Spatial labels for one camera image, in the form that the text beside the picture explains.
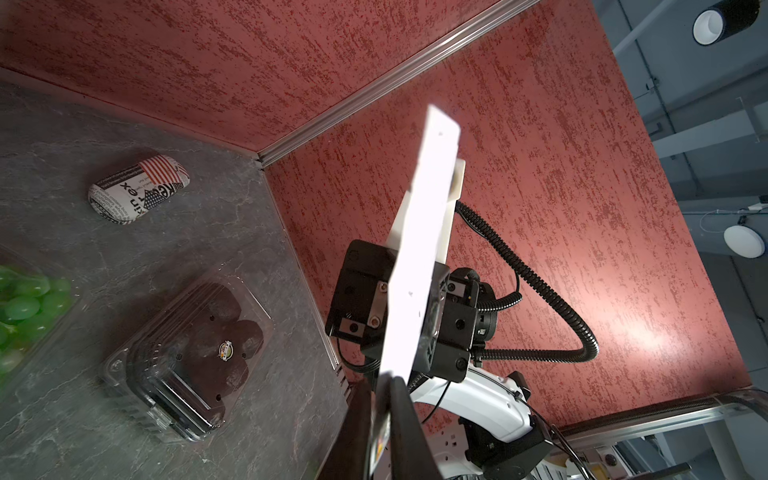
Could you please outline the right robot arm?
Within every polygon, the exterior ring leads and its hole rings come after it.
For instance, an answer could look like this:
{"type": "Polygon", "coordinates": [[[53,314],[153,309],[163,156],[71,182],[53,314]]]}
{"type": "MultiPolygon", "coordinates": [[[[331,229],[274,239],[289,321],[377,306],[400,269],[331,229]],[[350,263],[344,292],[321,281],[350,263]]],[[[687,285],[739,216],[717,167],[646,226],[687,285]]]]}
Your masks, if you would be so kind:
{"type": "MultiPolygon", "coordinates": [[[[388,318],[388,280],[396,251],[363,240],[349,245],[335,287],[326,333],[359,346],[361,364],[349,370],[373,382],[378,374],[388,318]]],[[[495,295],[468,268],[437,263],[428,298],[426,351],[408,381],[411,399],[442,408],[456,420],[427,437],[446,479],[565,479],[572,461],[558,450],[551,427],[527,401],[524,377],[506,377],[475,366],[473,356],[497,324],[495,295]]]]}

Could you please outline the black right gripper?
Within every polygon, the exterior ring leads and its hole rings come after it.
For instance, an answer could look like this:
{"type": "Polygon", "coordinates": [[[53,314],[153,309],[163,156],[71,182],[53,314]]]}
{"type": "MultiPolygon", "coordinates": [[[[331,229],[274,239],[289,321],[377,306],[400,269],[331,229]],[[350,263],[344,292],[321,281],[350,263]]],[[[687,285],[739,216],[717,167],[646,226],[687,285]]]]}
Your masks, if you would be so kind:
{"type": "MultiPolygon", "coordinates": [[[[364,362],[349,363],[347,368],[371,382],[380,368],[389,318],[388,280],[396,256],[396,251],[384,246],[353,241],[346,252],[325,326],[328,336],[360,347],[364,362]]],[[[465,379],[480,317],[479,299],[476,272],[435,264],[410,383],[420,384],[424,377],[452,383],[465,379]]]]}

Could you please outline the clear box dark plums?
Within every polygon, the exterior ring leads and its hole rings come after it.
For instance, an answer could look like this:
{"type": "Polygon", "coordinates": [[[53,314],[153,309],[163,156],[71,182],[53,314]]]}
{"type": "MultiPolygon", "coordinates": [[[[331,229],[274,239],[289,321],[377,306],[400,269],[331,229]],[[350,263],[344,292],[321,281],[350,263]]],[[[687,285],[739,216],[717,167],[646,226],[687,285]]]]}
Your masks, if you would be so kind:
{"type": "Polygon", "coordinates": [[[213,267],[103,363],[127,415],[164,443],[203,443],[221,429],[259,366],[273,321],[232,268],[213,267]],[[230,340],[227,362],[218,347],[230,340]]]}

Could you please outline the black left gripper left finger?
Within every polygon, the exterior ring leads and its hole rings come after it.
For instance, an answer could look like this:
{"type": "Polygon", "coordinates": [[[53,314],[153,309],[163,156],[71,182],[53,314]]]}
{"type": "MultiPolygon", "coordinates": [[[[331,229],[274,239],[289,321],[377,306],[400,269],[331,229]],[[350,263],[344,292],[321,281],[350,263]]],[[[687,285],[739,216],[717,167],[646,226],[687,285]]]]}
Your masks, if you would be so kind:
{"type": "Polygon", "coordinates": [[[316,476],[319,480],[364,480],[370,473],[374,395],[367,380],[351,390],[339,433],[316,476]]]}

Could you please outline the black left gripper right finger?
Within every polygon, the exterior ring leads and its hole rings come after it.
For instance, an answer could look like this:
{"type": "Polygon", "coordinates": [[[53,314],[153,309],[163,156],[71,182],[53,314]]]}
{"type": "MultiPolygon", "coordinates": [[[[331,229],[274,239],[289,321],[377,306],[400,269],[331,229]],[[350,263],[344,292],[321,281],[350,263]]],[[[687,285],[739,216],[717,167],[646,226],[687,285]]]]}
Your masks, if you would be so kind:
{"type": "Polygon", "coordinates": [[[389,395],[392,478],[442,479],[410,399],[407,385],[401,377],[395,377],[389,382],[389,395]]]}

